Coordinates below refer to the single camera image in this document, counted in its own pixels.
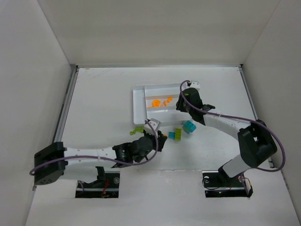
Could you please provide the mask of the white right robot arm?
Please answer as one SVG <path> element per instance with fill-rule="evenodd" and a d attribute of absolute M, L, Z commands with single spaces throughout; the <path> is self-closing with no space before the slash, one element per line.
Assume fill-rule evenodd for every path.
<path fill-rule="evenodd" d="M 264 122 L 223 117 L 214 106 L 203 104 L 196 88 L 180 92 L 176 110 L 188 113 L 194 121 L 215 128 L 238 141 L 239 154 L 218 169 L 224 178 L 234 178 L 257 168 L 277 152 L 277 146 Z"/>

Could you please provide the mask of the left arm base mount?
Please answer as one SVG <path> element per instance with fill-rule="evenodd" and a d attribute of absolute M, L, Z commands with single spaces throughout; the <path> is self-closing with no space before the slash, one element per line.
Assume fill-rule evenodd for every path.
<path fill-rule="evenodd" d="M 78 182 L 75 198 L 111 199 L 119 197 L 120 173 L 105 172 L 104 177 L 91 183 Z"/>

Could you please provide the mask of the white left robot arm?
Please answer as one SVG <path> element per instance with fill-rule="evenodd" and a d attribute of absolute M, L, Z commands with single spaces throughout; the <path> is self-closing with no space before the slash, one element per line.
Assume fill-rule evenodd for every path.
<path fill-rule="evenodd" d="M 64 147 L 54 142 L 34 155 L 34 167 L 29 174 L 35 185 L 48 185 L 59 179 L 94 182 L 100 169 L 121 169 L 150 162 L 161 152 L 167 136 L 144 132 L 138 140 L 100 149 Z"/>

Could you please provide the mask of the teal duplo brick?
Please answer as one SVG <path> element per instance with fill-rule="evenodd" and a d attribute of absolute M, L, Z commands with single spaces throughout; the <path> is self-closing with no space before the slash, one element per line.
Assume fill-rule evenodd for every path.
<path fill-rule="evenodd" d="M 172 139 L 172 140 L 175 140 L 175 132 L 169 132 L 168 133 L 168 138 Z"/>

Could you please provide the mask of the green duplo brick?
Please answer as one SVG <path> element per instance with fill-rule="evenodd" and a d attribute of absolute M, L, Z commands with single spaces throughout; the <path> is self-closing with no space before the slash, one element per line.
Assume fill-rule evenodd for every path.
<path fill-rule="evenodd" d="M 176 128 L 174 132 L 174 140 L 175 141 L 181 141 L 182 138 L 182 129 L 181 128 Z"/>

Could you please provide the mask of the teal and green duplo stack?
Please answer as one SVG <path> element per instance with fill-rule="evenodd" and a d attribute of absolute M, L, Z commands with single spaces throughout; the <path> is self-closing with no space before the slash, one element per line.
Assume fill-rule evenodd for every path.
<path fill-rule="evenodd" d="M 196 130 L 196 125 L 192 121 L 186 121 L 182 127 L 186 134 L 190 134 Z"/>

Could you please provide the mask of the orange lego pieces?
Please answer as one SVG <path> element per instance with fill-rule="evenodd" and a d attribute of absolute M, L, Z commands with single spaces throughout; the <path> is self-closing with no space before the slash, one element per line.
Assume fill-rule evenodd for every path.
<path fill-rule="evenodd" d="M 154 98 L 146 101 L 147 108 L 168 107 L 173 101 L 173 97 Z"/>

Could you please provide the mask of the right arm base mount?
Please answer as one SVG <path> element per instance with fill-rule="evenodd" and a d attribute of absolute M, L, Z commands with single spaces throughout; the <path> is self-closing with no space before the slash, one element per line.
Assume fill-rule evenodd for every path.
<path fill-rule="evenodd" d="M 252 183 L 243 173 L 229 178 L 218 171 L 203 171 L 202 185 L 206 198 L 250 198 L 253 195 Z"/>

